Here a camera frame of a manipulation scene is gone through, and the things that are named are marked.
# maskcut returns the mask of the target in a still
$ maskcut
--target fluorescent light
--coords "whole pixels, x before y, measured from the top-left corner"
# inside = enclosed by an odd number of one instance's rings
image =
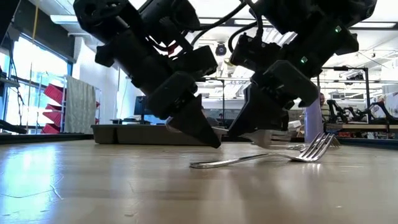
[[[254,20],[254,19],[235,19],[234,23],[236,25],[248,25],[248,24],[250,24],[252,22],[255,22],[255,21],[256,20]],[[267,20],[262,21],[262,24],[266,25],[266,26],[271,25],[271,23],[269,21],[267,21]]]
[[[352,27],[355,28],[393,28],[395,22],[359,22]]]
[[[72,15],[51,15],[51,20],[55,24],[77,24],[77,17]]]
[[[219,21],[219,19],[199,19],[201,24],[213,24],[217,21]]]

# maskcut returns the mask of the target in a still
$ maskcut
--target purple bottle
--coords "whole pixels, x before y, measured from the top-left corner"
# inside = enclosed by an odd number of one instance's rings
[[[323,132],[322,112],[319,103],[320,90],[318,89],[318,99],[304,112],[304,138],[305,143],[311,143],[317,134]]]

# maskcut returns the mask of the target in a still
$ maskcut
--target fork handle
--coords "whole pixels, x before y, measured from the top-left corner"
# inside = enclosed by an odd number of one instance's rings
[[[253,159],[258,159],[258,158],[263,158],[266,156],[273,156],[275,153],[265,153],[265,154],[258,154],[255,156],[246,156],[246,157],[240,157],[237,159],[229,159],[225,161],[213,161],[213,162],[192,162],[190,164],[190,167],[196,168],[196,169],[210,169],[210,168],[217,168],[217,167],[223,167],[223,166],[228,166],[231,164],[236,164],[239,162],[244,162],[244,161],[250,161]]]

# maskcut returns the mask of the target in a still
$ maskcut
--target monitor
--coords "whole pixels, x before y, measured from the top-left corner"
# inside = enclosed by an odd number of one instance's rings
[[[147,109],[147,97],[137,96],[136,106],[134,107],[134,115],[152,115],[152,112]]]
[[[0,0],[0,45],[2,44],[12,18],[21,0]]]

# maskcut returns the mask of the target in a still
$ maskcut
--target wooden surface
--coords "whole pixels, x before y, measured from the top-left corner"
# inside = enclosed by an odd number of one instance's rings
[[[259,152],[250,144],[0,146],[0,223],[397,223],[398,151],[342,147],[317,164],[188,168]]]

